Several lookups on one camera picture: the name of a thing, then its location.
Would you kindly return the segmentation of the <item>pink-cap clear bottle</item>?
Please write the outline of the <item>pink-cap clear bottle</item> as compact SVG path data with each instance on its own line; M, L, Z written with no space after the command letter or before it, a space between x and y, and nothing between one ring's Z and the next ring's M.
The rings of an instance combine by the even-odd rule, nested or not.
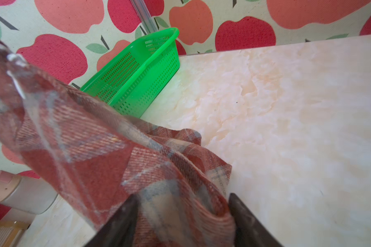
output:
M0 170L0 204L40 215L54 203L58 193L43 179Z

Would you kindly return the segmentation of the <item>wooden two-tier shelf rack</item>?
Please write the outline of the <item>wooden two-tier shelf rack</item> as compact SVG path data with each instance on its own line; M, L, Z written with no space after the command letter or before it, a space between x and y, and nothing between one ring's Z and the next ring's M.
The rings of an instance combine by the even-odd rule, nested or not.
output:
M15 247L29 226L21 221L0 221L0 247Z

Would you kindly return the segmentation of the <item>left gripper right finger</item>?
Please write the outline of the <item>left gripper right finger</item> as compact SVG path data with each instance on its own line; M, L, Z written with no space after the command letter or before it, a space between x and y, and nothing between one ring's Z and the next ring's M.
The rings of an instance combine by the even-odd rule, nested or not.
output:
M235 247L283 247L235 193L228 205L237 227Z

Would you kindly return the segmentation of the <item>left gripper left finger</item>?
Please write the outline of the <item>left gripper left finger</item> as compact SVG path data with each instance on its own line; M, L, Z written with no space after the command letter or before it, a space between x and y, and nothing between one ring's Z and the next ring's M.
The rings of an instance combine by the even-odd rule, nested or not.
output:
M138 209L138 196L130 195L85 247L132 247Z

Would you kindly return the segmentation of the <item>right aluminium corner post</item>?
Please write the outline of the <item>right aluminium corner post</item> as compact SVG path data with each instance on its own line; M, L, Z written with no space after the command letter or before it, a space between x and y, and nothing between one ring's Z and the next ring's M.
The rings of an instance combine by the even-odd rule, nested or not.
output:
M141 20L142 26L147 34L155 33L159 29L151 16L144 0L131 0L131 4Z

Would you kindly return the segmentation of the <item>red plaid skirt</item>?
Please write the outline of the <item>red plaid skirt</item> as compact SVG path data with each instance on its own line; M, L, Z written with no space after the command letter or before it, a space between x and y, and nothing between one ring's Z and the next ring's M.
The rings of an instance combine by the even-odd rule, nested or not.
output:
M130 195L135 247L231 247L231 165L192 129L118 114L0 41L0 142L95 229Z

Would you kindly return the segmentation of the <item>green plastic basket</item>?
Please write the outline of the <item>green plastic basket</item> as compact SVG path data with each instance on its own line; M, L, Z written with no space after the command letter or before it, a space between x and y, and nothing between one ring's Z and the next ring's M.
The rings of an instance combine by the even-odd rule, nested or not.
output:
M143 36L101 68L81 91L140 118L180 68L177 28Z

